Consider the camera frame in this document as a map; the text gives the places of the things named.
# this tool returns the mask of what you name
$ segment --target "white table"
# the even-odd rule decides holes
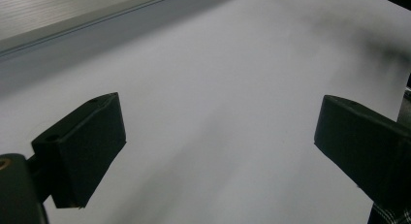
[[[0,154],[118,91],[128,143],[50,223],[365,224],[318,113],[331,94],[396,119],[410,30],[385,0],[167,0],[0,58]]]

